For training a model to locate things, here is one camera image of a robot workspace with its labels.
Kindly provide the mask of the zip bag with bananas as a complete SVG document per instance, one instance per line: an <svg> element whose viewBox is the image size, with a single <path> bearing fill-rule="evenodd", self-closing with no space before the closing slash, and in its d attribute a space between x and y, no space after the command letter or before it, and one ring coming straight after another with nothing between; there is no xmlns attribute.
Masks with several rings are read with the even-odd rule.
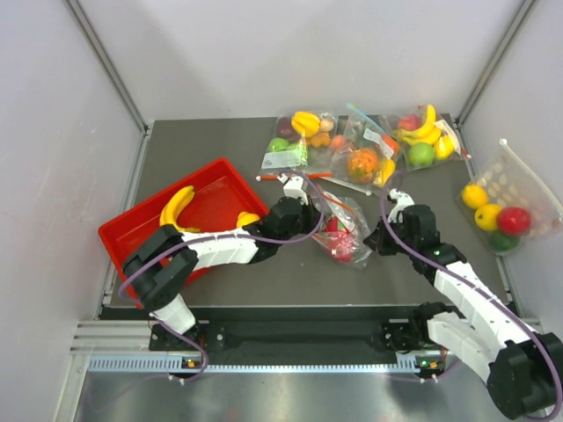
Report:
<svg viewBox="0 0 563 422"><path fill-rule="evenodd" d="M324 189L320 192L321 200L314 200L314 204L323 209L325 217L314 240L333 260L362 270L372 250L364 243L370 230L361 207L350 197L340 197Z"/></svg>

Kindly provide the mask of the red fake dragon fruit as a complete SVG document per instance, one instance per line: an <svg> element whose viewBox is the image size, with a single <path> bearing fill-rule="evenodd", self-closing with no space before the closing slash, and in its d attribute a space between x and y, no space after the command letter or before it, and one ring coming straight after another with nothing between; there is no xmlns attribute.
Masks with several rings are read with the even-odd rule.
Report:
<svg viewBox="0 0 563 422"><path fill-rule="evenodd" d="M350 262L354 253L355 237L346 226L333 216L327 220L323 233L330 255L339 262Z"/></svg>

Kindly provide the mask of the yellow fake lemon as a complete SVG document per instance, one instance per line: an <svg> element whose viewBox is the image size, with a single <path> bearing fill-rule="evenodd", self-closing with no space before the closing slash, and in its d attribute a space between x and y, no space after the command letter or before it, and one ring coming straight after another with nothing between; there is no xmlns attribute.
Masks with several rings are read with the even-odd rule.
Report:
<svg viewBox="0 0 563 422"><path fill-rule="evenodd" d="M243 211L238 215L236 227L243 228L246 225L258 222L259 220L260 220L259 215L256 215L255 213Z"/></svg>

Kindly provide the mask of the yellow fake banana bunch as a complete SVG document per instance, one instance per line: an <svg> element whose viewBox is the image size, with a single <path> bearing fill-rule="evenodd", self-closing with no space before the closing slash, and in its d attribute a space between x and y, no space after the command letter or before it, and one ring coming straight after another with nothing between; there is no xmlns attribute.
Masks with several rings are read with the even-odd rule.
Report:
<svg viewBox="0 0 563 422"><path fill-rule="evenodd" d="M159 225L172 225L179 232L198 233L196 227L182 227L178 219L183 210L194 198L194 187L185 186L179 189L163 207L159 216Z"/></svg>

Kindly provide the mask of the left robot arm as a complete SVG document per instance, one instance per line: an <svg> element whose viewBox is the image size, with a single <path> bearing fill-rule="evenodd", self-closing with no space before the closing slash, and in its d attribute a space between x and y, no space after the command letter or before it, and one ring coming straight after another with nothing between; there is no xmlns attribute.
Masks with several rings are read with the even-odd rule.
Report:
<svg viewBox="0 0 563 422"><path fill-rule="evenodd" d="M125 260L122 273L126 280L119 294L133 288L132 299L169 328L171 341L180 348L190 348L199 340L200 329L180 290L192 273L265 261L282 245L312 236L323 218L310 197L284 196L266 216L239 229L191 233L166 224Z"/></svg>

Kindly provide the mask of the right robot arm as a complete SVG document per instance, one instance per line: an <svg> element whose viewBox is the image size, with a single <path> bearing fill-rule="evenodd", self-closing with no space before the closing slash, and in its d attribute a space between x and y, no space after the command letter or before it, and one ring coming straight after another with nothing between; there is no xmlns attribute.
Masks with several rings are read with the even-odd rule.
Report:
<svg viewBox="0 0 563 422"><path fill-rule="evenodd" d="M453 352L486 385L505 418L545 420L562 409L562 341L539 333L516 316L479 279L466 257L442 241L430 207L397 205L382 216L364 243L381 256L406 254L413 269L456 307L439 302L413 315L413 342Z"/></svg>

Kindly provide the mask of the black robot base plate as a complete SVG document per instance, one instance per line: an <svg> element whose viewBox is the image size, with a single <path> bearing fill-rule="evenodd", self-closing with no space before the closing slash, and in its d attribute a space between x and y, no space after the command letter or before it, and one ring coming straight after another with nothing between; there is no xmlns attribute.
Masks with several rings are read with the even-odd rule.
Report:
<svg viewBox="0 0 563 422"><path fill-rule="evenodd" d="M432 346L416 306L197 308L189 328L171 323L151 329L152 350L179 351L192 346L209 353L260 346L364 346L378 353L407 353Z"/></svg>

